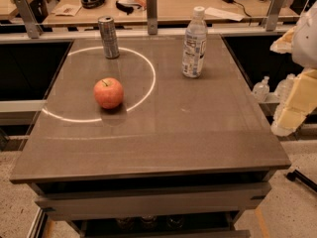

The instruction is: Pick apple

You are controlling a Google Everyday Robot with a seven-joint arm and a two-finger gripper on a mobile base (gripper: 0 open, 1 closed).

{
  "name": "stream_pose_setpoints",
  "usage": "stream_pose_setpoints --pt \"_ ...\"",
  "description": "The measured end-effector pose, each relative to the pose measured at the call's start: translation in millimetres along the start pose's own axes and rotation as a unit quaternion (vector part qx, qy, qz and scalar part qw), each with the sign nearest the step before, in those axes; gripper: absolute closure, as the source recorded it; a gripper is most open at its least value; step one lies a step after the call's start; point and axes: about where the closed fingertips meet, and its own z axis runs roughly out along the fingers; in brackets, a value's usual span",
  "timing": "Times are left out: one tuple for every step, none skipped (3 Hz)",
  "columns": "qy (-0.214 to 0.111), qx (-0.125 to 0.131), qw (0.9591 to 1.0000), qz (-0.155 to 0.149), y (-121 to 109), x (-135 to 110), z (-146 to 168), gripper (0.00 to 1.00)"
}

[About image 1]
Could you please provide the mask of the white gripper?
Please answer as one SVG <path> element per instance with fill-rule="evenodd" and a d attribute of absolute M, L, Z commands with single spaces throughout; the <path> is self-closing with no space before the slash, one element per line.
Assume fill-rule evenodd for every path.
<path fill-rule="evenodd" d="M 303 13 L 292 27 L 270 48 L 278 54 L 292 53 L 295 63 L 310 67 L 288 82 L 286 98 L 280 101 L 271 124 L 271 132 L 285 137 L 295 132 L 317 108 L 317 4 Z"/>

